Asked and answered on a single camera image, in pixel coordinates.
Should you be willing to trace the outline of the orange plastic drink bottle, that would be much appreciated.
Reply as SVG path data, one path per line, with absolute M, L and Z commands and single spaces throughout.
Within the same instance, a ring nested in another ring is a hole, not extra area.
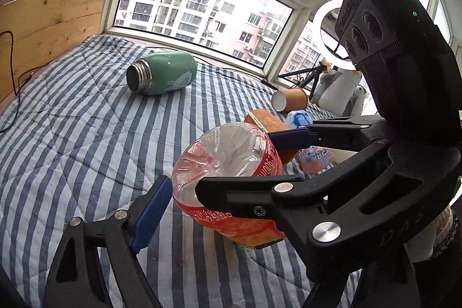
M 280 176 L 284 172 L 269 136 L 253 124 L 224 124 L 204 133 L 173 167 L 173 197 L 197 223 L 232 242 L 258 249 L 285 238 L 269 220 L 243 219 L 205 208 L 195 187 L 201 178 Z

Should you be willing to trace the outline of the far brown paper cup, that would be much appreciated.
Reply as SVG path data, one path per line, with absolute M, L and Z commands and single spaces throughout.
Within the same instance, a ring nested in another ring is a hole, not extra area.
M 303 89 L 296 87 L 275 92 L 271 103 L 277 112 L 289 113 L 305 109 L 308 106 L 308 96 Z

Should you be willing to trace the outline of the small grey penguin plush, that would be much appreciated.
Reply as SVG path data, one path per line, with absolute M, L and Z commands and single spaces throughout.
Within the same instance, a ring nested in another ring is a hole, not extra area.
M 342 116 L 360 116 L 363 111 L 363 103 L 366 98 L 366 90 L 358 85 L 348 100 Z

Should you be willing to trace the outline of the blue orange snack bag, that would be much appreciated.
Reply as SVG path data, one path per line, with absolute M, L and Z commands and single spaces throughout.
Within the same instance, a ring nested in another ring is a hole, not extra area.
M 295 110 L 287 114 L 284 123 L 289 128 L 298 128 L 312 125 L 313 119 L 306 110 Z M 334 154 L 329 148 L 310 146 L 301 149 L 296 159 L 305 174 L 315 175 L 333 166 Z

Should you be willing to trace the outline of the large grey penguin plush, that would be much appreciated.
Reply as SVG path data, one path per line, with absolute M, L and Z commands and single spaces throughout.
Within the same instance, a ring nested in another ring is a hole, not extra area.
M 319 76 L 311 103 L 336 116 L 350 116 L 355 101 L 355 91 L 363 78 L 356 70 L 327 71 Z

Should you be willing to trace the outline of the black tripod stand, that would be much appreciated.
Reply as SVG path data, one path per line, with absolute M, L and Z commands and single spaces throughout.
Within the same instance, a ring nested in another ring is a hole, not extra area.
M 303 70 L 297 70 L 290 73 L 283 73 L 280 74 L 278 78 L 296 76 L 298 81 L 295 83 L 294 87 L 300 87 L 301 89 L 312 83 L 311 91 L 309 92 L 308 96 L 308 100 L 311 101 L 314 96 L 316 86 L 319 82 L 320 75 L 325 72 L 327 72 L 327 66 L 320 64 L 312 68 L 305 68 Z

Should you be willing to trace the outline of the blue white striped quilt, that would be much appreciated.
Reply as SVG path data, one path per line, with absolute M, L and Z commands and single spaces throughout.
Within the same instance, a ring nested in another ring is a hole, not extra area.
M 71 218 L 127 208 L 204 132 L 271 106 L 268 87 L 204 63 L 184 89 L 136 95 L 125 72 L 147 53 L 122 38 L 88 38 L 1 114 L 1 266 L 31 307 L 42 304 Z M 165 307 L 300 307 L 312 287 L 289 242 L 241 247 L 174 202 L 139 261 Z

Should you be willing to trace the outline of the green steel thermos bottle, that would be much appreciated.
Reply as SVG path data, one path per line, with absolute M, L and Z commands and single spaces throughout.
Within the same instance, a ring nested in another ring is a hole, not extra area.
M 197 62 L 189 52 L 155 52 L 144 55 L 126 70 L 128 88 L 140 95 L 163 95 L 192 84 Z

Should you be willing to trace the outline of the wooden plank board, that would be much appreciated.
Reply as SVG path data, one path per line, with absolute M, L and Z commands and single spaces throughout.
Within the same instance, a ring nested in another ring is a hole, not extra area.
M 1 106 L 27 70 L 102 31 L 106 0 L 1 0 Z

